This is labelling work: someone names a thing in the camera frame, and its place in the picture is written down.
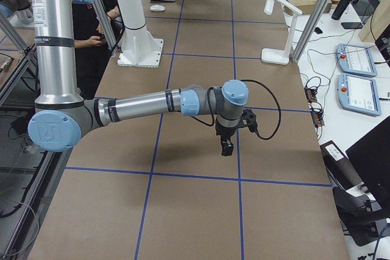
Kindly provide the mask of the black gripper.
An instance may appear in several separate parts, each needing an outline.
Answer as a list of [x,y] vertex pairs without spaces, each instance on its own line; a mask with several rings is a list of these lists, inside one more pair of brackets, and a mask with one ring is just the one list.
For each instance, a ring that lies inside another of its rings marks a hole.
[[234,144],[231,142],[231,137],[235,134],[235,127],[225,127],[219,122],[215,125],[216,135],[220,136],[221,140],[221,155],[232,156]]

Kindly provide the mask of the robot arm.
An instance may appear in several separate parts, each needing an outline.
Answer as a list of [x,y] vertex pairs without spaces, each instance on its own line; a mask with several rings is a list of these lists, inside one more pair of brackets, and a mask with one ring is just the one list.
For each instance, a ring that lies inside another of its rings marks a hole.
[[77,91],[72,4],[94,0],[32,0],[40,95],[29,121],[31,140],[42,149],[62,152],[98,127],[126,119],[179,112],[209,114],[220,137],[222,154],[233,152],[238,128],[257,129],[255,114],[246,109],[248,86],[229,80],[221,87],[189,86],[123,99],[83,99]]
[[1,0],[1,15],[7,19],[16,15],[17,20],[23,25],[31,25],[34,21],[29,0]]

